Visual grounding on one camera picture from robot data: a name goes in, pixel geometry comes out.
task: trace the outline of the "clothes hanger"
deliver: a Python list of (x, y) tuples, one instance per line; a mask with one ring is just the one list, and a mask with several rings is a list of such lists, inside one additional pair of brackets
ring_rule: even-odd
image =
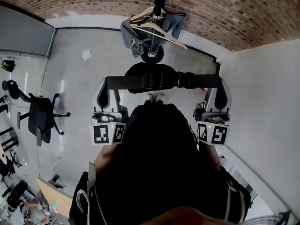
[[(151, 19), (151, 21), (149, 21), (149, 22), (152, 22), (152, 21), (154, 20), (153, 17), (150, 17), (150, 16), (146, 16), (146, 17), (149, 17), (149, 19)], [(140, 22), (140, 21), (142, 21), (142, 20), (143, 20), (143, 19), (134, 20), (134, 21), (130, 22), (130, 24), (138, 23), (138, 22)]]
[(152, 6), (152, 7), (149, 7), (149, 8), (147, 8), (145, 11), (141, 12), (140, 14), (131, 17), (130, 20), (132, 21), (132, 20), (134, 20), (134, 19), (137, 19), (137, 18), (139, 18), (139, 17), (143, 17), (143, 16), (145, 16), (145, 15), (147, 15), (147, 14), (149, 14), (149, 13), (152, 13), (152, 12), (153, 12), (153, 9), (154, 9), (153, 6)]
[[(178, 46), (181, 46), (183, 47), (185, 50), (187, 50), (188, 48), (182, 44), (180, 41), (178, 41), (177, 39), (175, 39), (174, 37), (172, 37), (171, 35), (167, 34), (164, 30), (162, 30), (159, 26), (157, 26), (156, 24), (154, 23), (151, 23), (151, 22), (146, 22), (144, 24), (141, 24), (140, 26), (138, 26), (137, 24), (130, 24), (130, 26), (134, 29), (138, 29), (138, 30), (141, 30), (141, 31), (144, 31), (144, 32), (147, 32), (149, 34), (152, 34), (152, 35), (155, 35), (157, 37), (160, 37), (160, 38), (163, 38), (169, 42), (172, 42), (172, 43), (175, 43), (177, 44)], [(140, 29), (140, 27), (144, 27), (144, 28), (152, 28), (152, 29), (155, 29), (156, 31), (160, 32), (161, 34), (164, 35), (161, 36), (161, 35), (158, 35), (158, 34), (155, 34), (153, 32), (150, 32), (150, 31), (147, 31), (147, 30), (144, 30), (144, 29)]]
[(132, 27), (132, 28), (138, 29), (138, 30), (143, 31), (143, 32), (147, 32), (147, 33), (149, 33), (149, 34), (152, 34), (152, 35), (154, 35), (154, 36), (157, 36), (157, 37), (159, 37), (159, 38), (162, 38), (162, 39), (164, 39), (164, 40), (167, 40), (167, 41), (169, 41), (169, 42), (171, 42), (171, 43), (174, 43), (174, 44), (176, 44), (176, 45), (178, 45), (178, 46), (180, 46), (180, 47), (183, 47), (185, 50), (188, 49), (184, 44), (182, 44), (182, 43), (181, 43), (180, 41), (178, 41), (178, 40), (177, 40), (177, 41), (173, 41), (173, 40), (168, 39), (168, 38), (166, 38), (166, 37), (163, 37), (163, 36), (161, 36), (161, 35), (158, 35), (158, 34), (155, 34), (155, 33), (153, 33), (153, 32), (149, 32), (149, 31), (147, 31), (147, 30), (141, 29), (141, 28), (139, 28), (138, 26), (137, 26), (137, 27)]

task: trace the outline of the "black strap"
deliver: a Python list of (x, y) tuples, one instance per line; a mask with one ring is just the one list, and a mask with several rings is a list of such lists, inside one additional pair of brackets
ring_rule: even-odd
[(107, 79), (108, 90), (129, 89), (170, 89), (173, 87), (218, 88), (220, 77), (218, 75), (195, 75), (193, 73), (145, 73), (142, 76), (109, 76)]

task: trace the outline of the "paper on floor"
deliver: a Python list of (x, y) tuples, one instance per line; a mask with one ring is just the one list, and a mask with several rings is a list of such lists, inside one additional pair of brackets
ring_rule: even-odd
[(90, 49), (87, 49), (82, 52), (83, 61), (86, 61), (87, 59), (89, 59), (91, 57), (92, 57), (92, 55), (90, 54)]

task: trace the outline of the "gray partition panel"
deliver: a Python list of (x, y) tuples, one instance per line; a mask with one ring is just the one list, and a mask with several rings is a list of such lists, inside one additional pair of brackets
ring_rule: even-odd
[(0, 50), (46, 56), (55, 28), (0, 6)]

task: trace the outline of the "white wall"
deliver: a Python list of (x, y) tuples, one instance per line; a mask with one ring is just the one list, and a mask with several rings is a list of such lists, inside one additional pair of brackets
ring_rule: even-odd
[[(77, 15), (74, 12), (69, 12), (70, 16), (56, 17), (47, 19), (46, 23), (55, 28), (65, 27), (99, 27), (120, 29), (121, 23), (128, 17), (115, 15)], [(197, 48), (203, 52), (211, 54), (217, 58), (217, 61), (231, 56), (233, 53), (228, 49), (213, 43), (203, 37), (192, 34), (187, 31), (181, 31), (179, 41), (185, 45)]]
[(220, 74), (232, 94), (221, 152), (273, 212), (300, 217), (300, 39), (237, 52)]
[(263, 199), (260, 196), (256, 196), (256, 198), (253, 200), (251, 208), (248, 210), (245, 220), (250, 220), (252, 218), (272, 214), (272, 211), (270, 210), (268, 205), (263, 201)]

